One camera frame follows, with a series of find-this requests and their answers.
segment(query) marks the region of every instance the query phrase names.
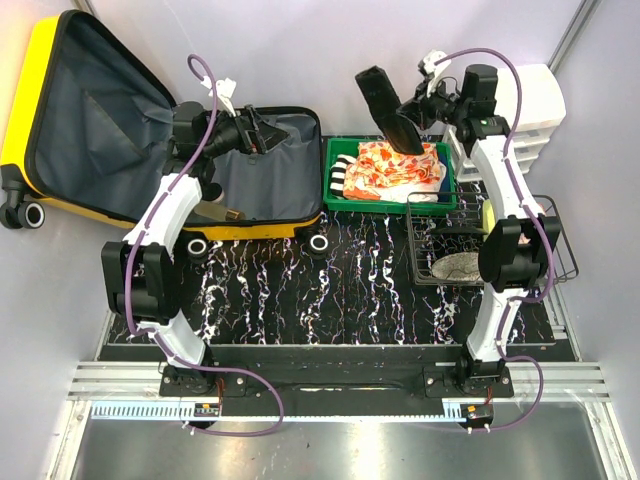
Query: green basket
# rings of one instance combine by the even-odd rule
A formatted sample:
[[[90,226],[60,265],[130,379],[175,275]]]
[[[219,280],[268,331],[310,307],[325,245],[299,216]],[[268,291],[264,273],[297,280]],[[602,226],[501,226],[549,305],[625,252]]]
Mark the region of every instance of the green basket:
[[[330,138],[327,145],[327,161],[324,170],[324,203],[329,210],[346,211],[346,212],[366,212],[366,213],[407,213],[406,203],[396,202],[378,202],[372,200],[347,200],[336,197],[329,190],[331,183],[331,167],[338,155],[349,155],[351,157],[358,156],[358,144],[360,142],[371,142],[367,138]],[[453,167],[451,166],[451,150],[446,143],[436,143],[438,157],[447,167],[447,175],[440,187],[441,192],[455,192],[455,183],[453,175]],[[455,195],[440,195],[437,202],[421,202],[412,203],[411,211],[422,215],[446,215],[458,203]]]

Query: black wire rack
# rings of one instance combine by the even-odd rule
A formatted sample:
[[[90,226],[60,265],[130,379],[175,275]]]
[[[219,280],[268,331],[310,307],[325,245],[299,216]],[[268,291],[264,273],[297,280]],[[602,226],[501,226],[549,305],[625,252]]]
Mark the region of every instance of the black wire rack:
[[[460,271],[451,269],[447,278],[434,276],[432,269],[436,261],[448,255],[463,252],[477,254],[480,251],[488,233],[483,229],[482,206],[489,195],[482,191],[440,192],[438,201],[451,207],[437,216],[417,212],[420,205],[414,201],[417,195],[419,194],[409,195],[407,204],[407,229],[414,282],[417,285],[482,285],[483,281],[475,266],[462,276]],[[546,215],[560,219],[553,199],[545,195],[534,195],[534,198]],[[469,256],[467,260],[473,261],[473,256]],[[565,283],[578,276],[578,265],[564,228],[556,244],[554,262],[555,284]],[[539,280],[540,284],[544,282],[545,279]]]

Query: yellow item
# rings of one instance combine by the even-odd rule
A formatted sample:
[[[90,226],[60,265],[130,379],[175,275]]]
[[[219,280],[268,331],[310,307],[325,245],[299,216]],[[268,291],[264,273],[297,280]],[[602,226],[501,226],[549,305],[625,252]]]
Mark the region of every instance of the yellow item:
[[[487,237],[496,226],[496,217],[493,213],[493,206],[491,200],[485,200],[482,203],[482,229],[486,232],[483,240],[486,241]]]

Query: yellow suitcase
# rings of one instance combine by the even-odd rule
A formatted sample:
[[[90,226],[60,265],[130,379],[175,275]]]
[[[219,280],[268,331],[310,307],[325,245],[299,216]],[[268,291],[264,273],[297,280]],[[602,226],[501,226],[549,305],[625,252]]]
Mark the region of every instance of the yellow suitcase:
[[[204,97],[195,79],[194,93]],[[95,17],[73,10],[40,21],[0,157],[6,192],[0,223],[38,228],[44,221],[39,202],[45,202],[131,228],[160,183],[175,106],[162,83]],[[317,116],[301,107],[257,111],[289,138],[265,155],[216,159],[226,206],[250,220],[221,223],[192,214],[186,230],[209,240],[285,238],[313,229],[319,219]]]

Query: striped cloth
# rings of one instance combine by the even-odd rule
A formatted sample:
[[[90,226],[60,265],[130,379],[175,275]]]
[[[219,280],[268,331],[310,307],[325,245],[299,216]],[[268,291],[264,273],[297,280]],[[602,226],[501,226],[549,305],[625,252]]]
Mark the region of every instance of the striped cloth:
[[[336,163],[331,167],[331,183],[329,191],[338,198],[344,198],[344,179],[347,175],[347,167],[356,163],[356,159],[349,155],[338,155]]]

